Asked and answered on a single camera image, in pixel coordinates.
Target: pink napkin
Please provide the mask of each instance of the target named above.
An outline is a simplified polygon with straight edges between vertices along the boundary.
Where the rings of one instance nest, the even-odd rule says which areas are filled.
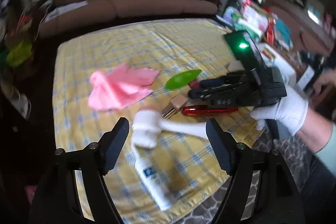
[[[159,71],[155,69],[132,69],[122,63],[109,74],[100,70],[92,73],[93,90],[88,106],[95,110],[124,109],[153,92],[149,89]]]

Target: plaid tablecloth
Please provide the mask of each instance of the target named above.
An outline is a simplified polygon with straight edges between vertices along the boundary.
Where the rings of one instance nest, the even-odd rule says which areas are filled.
[[[200,79],[227,73],[232,53],[222,40],[225,31],[206,19],[143,22],[110,28],[72,39],[58,48],[53,87],[55,139],[66,151],[84,148],[110,131],[119,117],[130,124],[140,107],[167,106],[170,98],[189,87],[169,91],[165,82],[178,72],[202,69]],[[87,106],[92,90],[90,75],[109,72],[125,62],[131,67],[160,71],[151,88],[154,92],[120,111],[97,112]],[[199,122],[202,119],[174,115],[172,120]],[[223,130],[237,141],[252,146],[260,131],[249,117],[248,108],[216,116]],[[179,133],[163,132],[157,147],[142,151],[149,157],[170,191],[178,199],[161,212],[134,169],[135,158],[129,137],[115,168],[105,177],[110,195],[125,223],[170,223],[191,212],[228,178],[214,157],[208,141]],[[84,215],[92,219],[80,171],[76,173]]]

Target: metal screw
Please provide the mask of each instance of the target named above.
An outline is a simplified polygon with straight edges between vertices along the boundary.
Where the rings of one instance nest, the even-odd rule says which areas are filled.
[[[96,142],[89,144],[90,149],[96,149],[97,147],[98,147],[98,143],[96,143]]]
[[[272,154],[275,155],[275,156],[279,156],[280,152],[277,149],[272,149]]]
[[[56,151],[55,151],[55,155],[61,155],[62,153],[63,153],[63,151],[64,151],[64,149],[63,148],[58,148],[58,149],[56,149]]]
[[[245,149],[245,144],[244,143],[237,143],[237,147],[239,149]]]

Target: teal cloth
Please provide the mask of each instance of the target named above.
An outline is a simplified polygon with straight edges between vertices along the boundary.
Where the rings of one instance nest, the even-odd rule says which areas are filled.
[[[291,30],[279,18],[275,20],[275,27],[282,34],[282,37],[285,43],[290,47],[291,46]]]
[[[317,152],[316,157],[336,176],[336,125],[333,124],[333,131],[329,142],[324,148]]]

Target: green led light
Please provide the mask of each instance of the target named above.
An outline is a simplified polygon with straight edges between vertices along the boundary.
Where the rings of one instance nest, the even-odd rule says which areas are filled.
[[[246,43],[241,43],[240,45],[239,45],[239,48],[247,48],[249,45],[248,44],[246,44]]]

